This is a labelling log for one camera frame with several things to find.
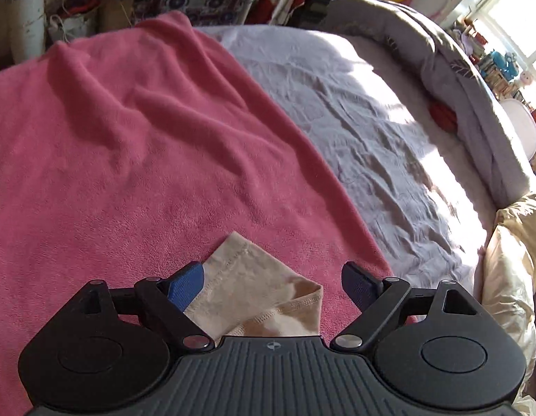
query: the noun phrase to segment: black plastic device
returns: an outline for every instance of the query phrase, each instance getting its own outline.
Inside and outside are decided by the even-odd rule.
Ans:
[[[518,415],[510,404],[524,355],[457,282],[413,289],[349,262],[342,284],[362,314],[329,346],[320,337],[224,337],[215,347],[183,313],[201,274],[194,262],[133,288],[84,285],[20,355],[29,414]]]

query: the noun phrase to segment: gray bedsheet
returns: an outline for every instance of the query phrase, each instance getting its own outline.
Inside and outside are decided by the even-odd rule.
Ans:
[[[399,277],[472,290],[495,206],[421,85],[371,40],[272,26],[211,27],[318,148]]]

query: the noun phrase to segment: pink blanket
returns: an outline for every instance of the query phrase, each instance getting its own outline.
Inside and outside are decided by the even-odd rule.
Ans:
[[[30,407],[17,357],[85,282],[168,276],[233,230],[324,286],[326,338],[358,315],[345,261],[391,275],[310,142],[178,12],[0,73],[0,415]]]

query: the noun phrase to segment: bed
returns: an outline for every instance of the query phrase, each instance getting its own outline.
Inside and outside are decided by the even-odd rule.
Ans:
[[[496,210],[533,175],[462,53],[417,17],[337,0],[323,29],[339,35],[203,36],[173,13],[0,74],[0,414],[27,409],[17,355],[81,283],[170,275],[233,230],[324,286],[326,338],[358,314],[339,283],[351,259],[478,297]],[[458,136],[429,98],[457,109]]]

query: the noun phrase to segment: beige cloth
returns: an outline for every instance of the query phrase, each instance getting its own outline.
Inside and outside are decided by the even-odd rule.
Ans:
[[[216,343],[233,336],[320,333],[322,286],[296,274],[238,233],[204,263],[205,286],[185,314]]]
[[[536,416],[536,191],[500,209],[484,259],[482,306],[521,347],[527,371],[513,407]]]

